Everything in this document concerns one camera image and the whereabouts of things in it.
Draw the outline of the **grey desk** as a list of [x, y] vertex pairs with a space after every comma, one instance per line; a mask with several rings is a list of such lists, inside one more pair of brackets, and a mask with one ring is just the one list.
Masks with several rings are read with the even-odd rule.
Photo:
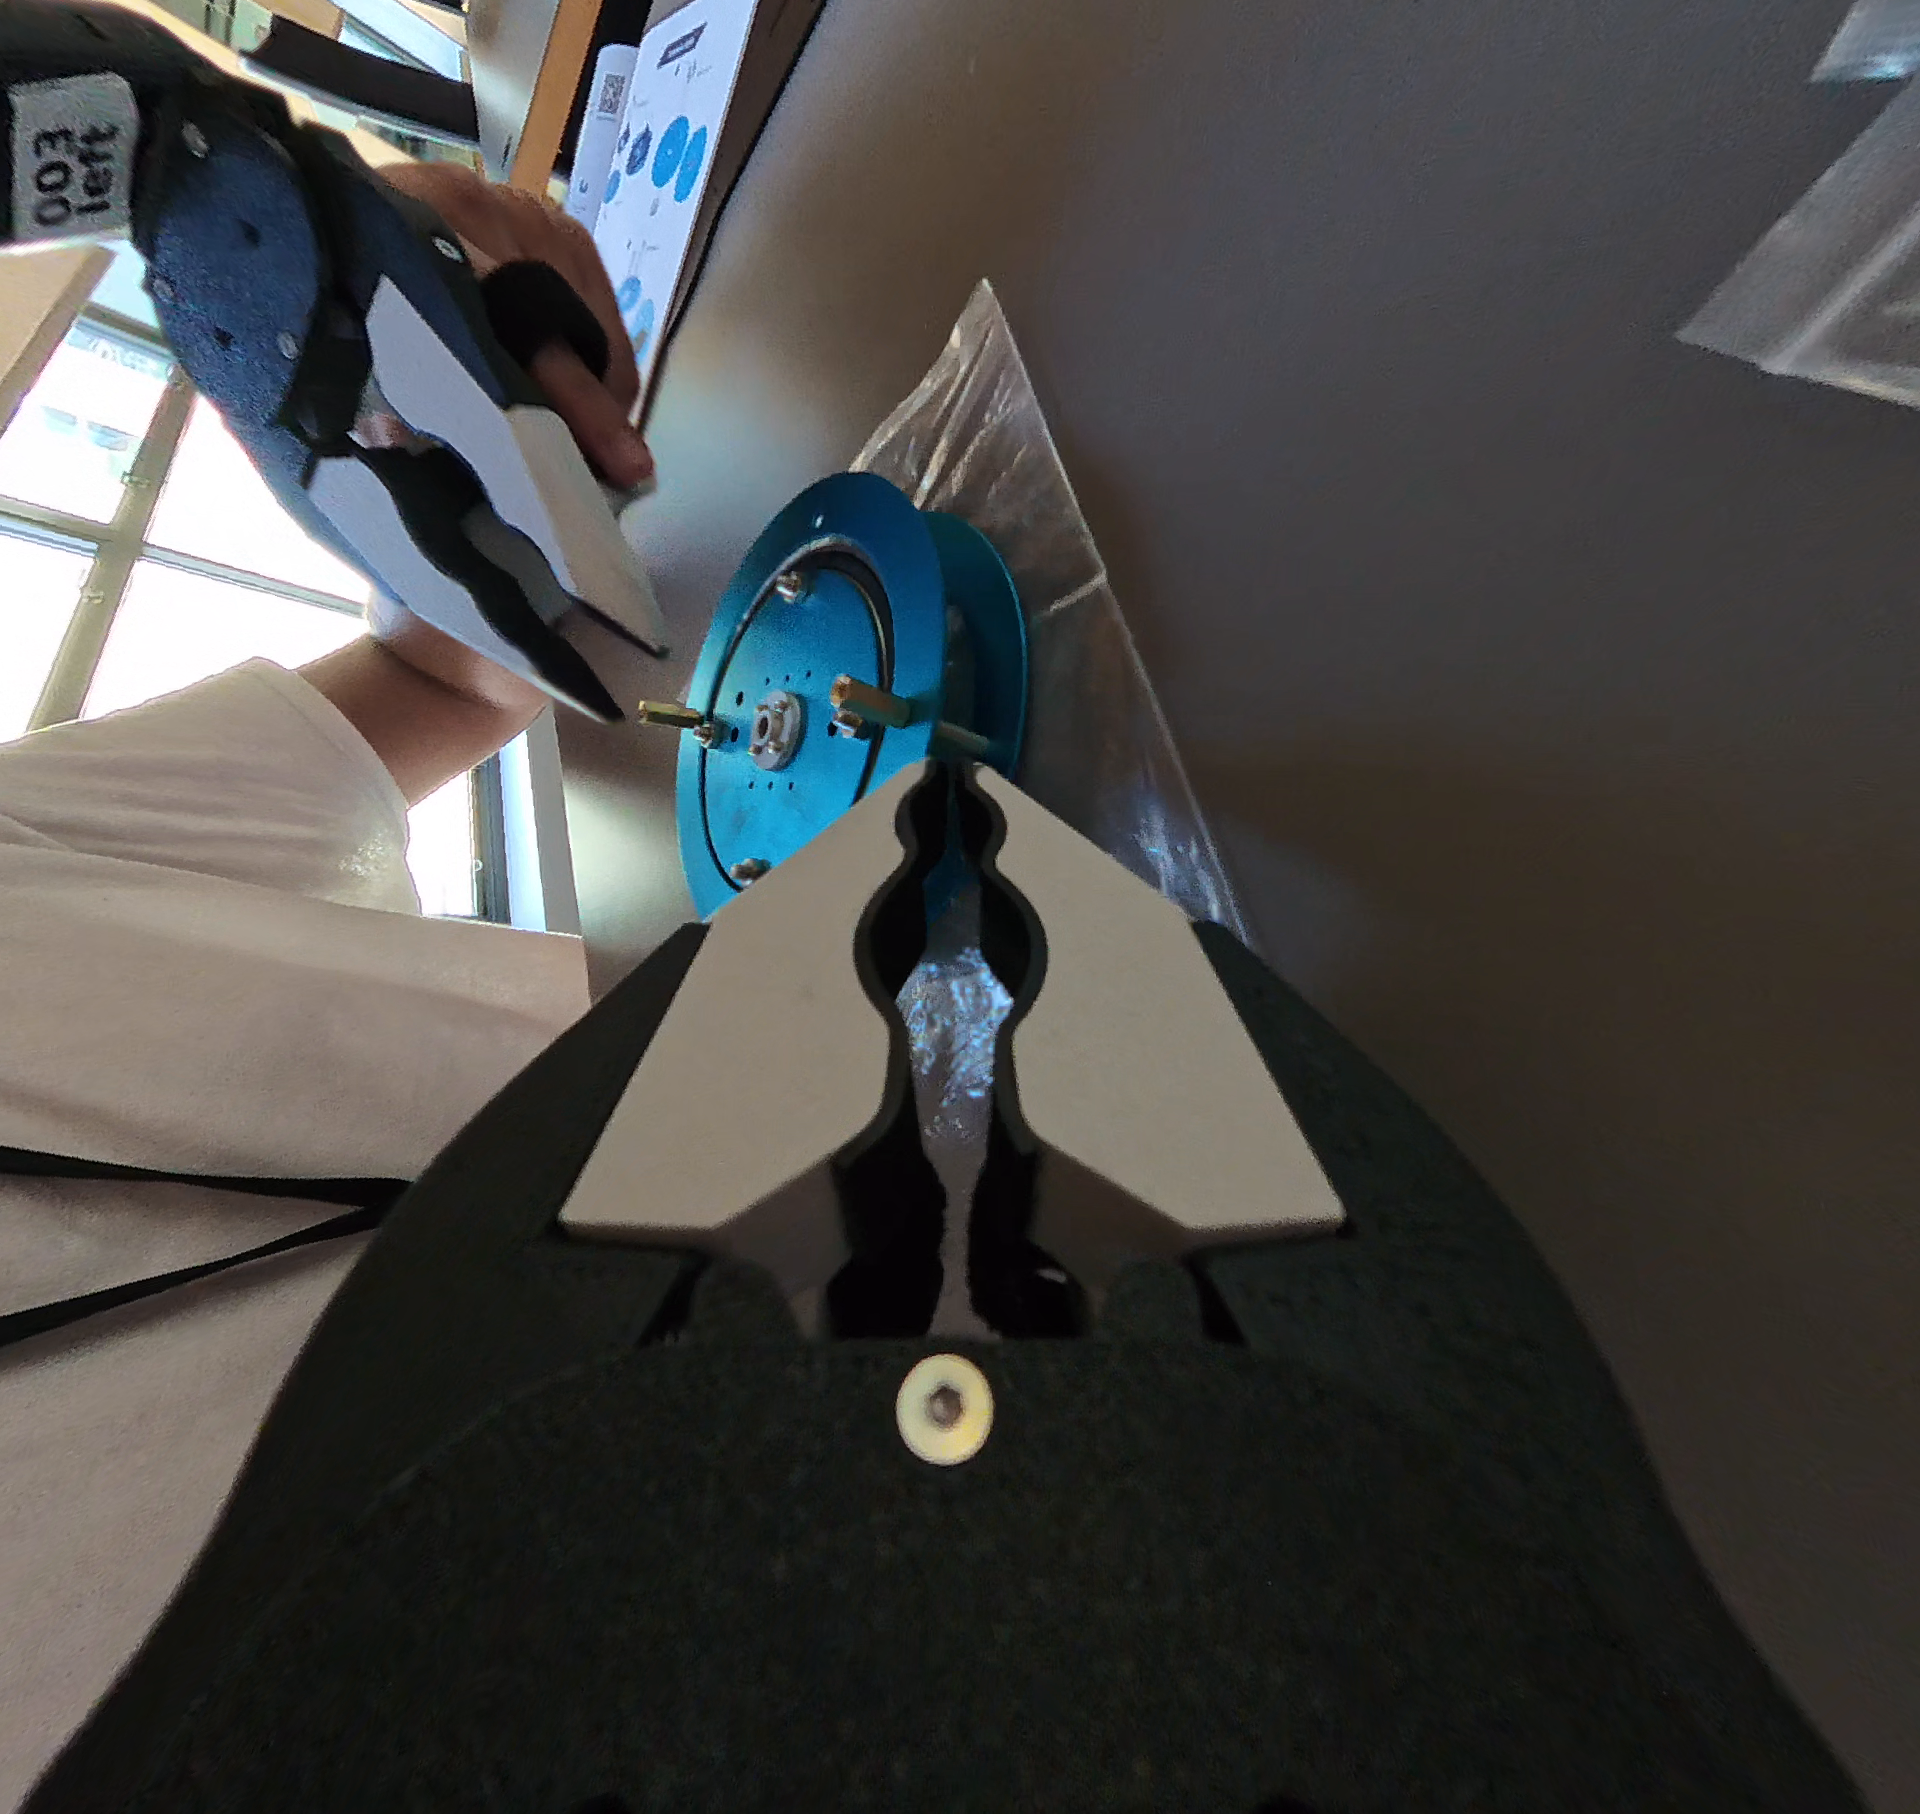
[[675, 628], [989, 281], [1254, 943], [1916, 1811], [1916, 413], [1675, 339], [1854, 0], [830, 0], [662, 361]]

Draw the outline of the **person's left forearm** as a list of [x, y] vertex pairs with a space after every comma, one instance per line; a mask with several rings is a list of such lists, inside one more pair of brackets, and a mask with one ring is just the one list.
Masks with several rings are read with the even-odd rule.
[[372, 749], [412, 808], [526, 734], [552, 701], [530, 682], [388, 603], [368, 630], [299, 666]]

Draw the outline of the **person's left hand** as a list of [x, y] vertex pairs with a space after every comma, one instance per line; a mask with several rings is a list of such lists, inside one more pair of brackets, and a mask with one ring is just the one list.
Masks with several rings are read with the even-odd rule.
[[590, 233], [547, 197], [488, 184], [458, 166], [407, 161], [382, 173], [397, 192], [432, 207], [478, 270], [542, 263], [574, 291], [607, 340], [605, 371], [594, 375], [567, 340], [552, 339], [532, 353], [530, 376], [607, 486], [649, 487], [655, 464], [633, 422], [639, 392], [633, 346]]

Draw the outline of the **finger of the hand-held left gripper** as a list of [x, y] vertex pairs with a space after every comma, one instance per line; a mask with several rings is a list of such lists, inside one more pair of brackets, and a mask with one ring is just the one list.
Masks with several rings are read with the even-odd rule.
[[446, 448], [469, 464], [491, 510], [539, 547], [558, 579], [565, 640], [572, 640], [568, 622], [580, 622], [665, 658], [654, 583], [561, 418], [539, 402], [495, 399], [388, 273], [372, 291], [368, 340], [372, 386], [412, 434], [397, 448]]
[[596, 722], [622, 706], [555, 628], [561, 589], [539, 547], [510, 528], [453, 451], [352, 448], [306, 489], [373, 586], [495, 666]]

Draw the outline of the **pile of small hardware bags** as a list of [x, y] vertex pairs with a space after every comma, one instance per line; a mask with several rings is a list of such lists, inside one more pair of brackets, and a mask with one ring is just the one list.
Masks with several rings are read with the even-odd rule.
[[1677, 339], [1918, 409], [1918, 0], [1855, 0], [1811, 78], [1894, 97]]

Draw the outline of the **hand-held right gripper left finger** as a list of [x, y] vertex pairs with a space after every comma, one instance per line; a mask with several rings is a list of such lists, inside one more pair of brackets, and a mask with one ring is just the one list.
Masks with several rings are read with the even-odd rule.
[[929, 1329], [947, 1195], [898, 998], [947, 819], [947, 773], [911, 768], [710, 917], [567, 1233], [756, 1264], [838, 1338]]

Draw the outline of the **clear plastic bag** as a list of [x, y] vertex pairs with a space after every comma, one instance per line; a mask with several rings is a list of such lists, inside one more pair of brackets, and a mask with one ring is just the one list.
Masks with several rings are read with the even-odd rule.
[[[989, 283], [855, 467], [957, 515], [1008, 563], [1027, 622], [1029, 701], [1016, 779], [1186, 916], [1246, 934], [1109, 568]], [[982, 1160], [993, 1044], [1008, 1012], [977, 945], [977, 886], [944, 867], [929, 946], [900, 990], [921, 1142], [942, 1177]]]

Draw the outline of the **blue round turntable assembly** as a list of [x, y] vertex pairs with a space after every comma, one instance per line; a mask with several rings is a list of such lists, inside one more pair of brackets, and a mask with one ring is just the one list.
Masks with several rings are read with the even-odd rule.
[[[838, 735], [839, 676], [911, 701], [915, 725]], [[1016, 773], [1027, 701], [1026, 614], [982, 532], [877, 475], [809, 486], [747, 547], [693, 663], [708, 729], [681, 735], [676, 822], [696, 913], [923, 759]]]

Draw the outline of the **white paper sheet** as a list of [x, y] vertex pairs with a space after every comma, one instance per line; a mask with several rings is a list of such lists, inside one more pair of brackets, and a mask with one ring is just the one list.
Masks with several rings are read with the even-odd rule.
[[565, 210], [617, 292], [651, 382], [713, 187], [761, 0], [691, 0], [633, 46], [600, 53]]

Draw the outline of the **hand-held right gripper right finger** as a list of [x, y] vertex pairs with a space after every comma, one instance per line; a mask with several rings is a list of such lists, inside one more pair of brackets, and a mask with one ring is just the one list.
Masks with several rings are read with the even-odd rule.
[[968, 771], [982, 955], [1008, 990], [968, 1292], [1072, 1335], [1138, 1262], [1338, 1233], [1342, 1201], [1214, 963], [1247, 959], [989, 768]]

